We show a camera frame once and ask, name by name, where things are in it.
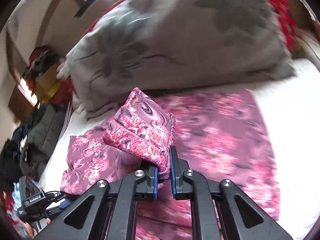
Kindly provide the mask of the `pink floral garment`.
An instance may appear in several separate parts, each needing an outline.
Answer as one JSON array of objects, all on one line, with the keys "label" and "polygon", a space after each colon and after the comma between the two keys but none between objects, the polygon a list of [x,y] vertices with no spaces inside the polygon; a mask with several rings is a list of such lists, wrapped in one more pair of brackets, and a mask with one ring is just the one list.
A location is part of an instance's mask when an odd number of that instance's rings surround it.
[{"label": "pink floral garment", "polygon": [[138,157],[105,141],[108,125],[124,126],[126,133],[163,146],[171,126],[161,115],[171,113],[179,158],[210,180],[234,181],[273,219],[279,218],[274,153],[251,92],[170,95],[148,103],[147,110],[153,124],[142,115],[141,105],[131,100],[85,134],[72,136],[60,189],[81,195],[100,179],[113,182],[137,169]]}]

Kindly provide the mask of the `dark jacket pile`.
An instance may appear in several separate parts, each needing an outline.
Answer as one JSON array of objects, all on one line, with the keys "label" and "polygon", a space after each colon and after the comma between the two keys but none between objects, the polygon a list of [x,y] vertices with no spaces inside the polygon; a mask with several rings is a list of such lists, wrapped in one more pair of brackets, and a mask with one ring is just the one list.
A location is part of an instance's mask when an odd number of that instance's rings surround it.
[{"label": "dark jacket pile", "polygon": [[66,107],[35,106],[27,123],[18,126],[1,150],[1,181],[17,183],[22,176],[38,181],[55,149]]}]

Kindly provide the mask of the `yellow box clutter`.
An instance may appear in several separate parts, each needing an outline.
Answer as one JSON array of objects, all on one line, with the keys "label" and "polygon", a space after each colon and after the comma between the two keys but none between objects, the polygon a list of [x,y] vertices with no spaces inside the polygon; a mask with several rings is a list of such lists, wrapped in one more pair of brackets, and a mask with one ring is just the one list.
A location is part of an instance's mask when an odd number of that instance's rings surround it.
[{"label": "yellow box clutter", "polygon": [[72,100],[74,88],[65,59],[47,45],[33,50],[22,77],[41,103],[64,106]]}]

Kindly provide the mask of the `white quilted mattress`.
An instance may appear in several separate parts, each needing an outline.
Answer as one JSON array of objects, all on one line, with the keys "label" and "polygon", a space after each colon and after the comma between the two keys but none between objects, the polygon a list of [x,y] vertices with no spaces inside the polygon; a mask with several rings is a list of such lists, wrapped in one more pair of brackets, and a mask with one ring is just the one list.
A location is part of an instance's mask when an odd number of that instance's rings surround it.
[{"label": "white quilted mattress", "polygon": [[[242,90],[252,93],[267,129],[276,164],[280,210],[279,218],[275,220],[293,239],[304,239],[319,217],[319,185],[304,197],[298,196],[298,190],[302,190],[307,179],[319,183],[319,71],[307,59],[294,60],[293,67],[296,73],[287,79],[208,88],[203,94]],[[86,111],[80,108],[71,115],[41,176],[40,187],[45,191],[60,189],[62,175],[68,167],[70,138],[83,135],[109,116],[106,113],[88,120]],[[155,204],[147,202],[139,208],[137,239],[192,239],[190,204],[184,200],[175,202],[169,187],[168,182],[159,191]]]}]

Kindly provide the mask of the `grey floral pillow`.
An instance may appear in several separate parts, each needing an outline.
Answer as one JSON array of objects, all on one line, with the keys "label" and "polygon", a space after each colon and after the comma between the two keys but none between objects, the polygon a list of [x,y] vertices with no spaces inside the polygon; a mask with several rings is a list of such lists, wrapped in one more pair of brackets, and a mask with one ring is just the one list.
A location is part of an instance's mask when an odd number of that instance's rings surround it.
[{"label": "grey floral pillow", "polygon": [[291,61],[268,0],[124,0],[66,56],[90,116],[136,87],[281,80],[294,74]]}]

